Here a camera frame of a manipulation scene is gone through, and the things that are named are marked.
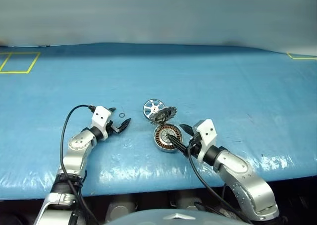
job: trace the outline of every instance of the metal disc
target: metal disc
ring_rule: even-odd
[[[175,148],[168,139],[167,134],[173,135],[183,142],[183,135],[180,129],[173,124],[166,123],[158,126],[154,131],[154,140],[156,145],[164,152],[177,151],[177,148]]]
[[[150,121],[153,124],[164,124],[166,121],[173,118],[177,113],[176,107],[165,107],[150,115]]]
[[[162,101],[156,100],[156,99],[151,99],[145,102],[143,105],[143,114],[145,117],[150,119],[150,116],[159,110],[163,109],[165,105],[163,104]]]

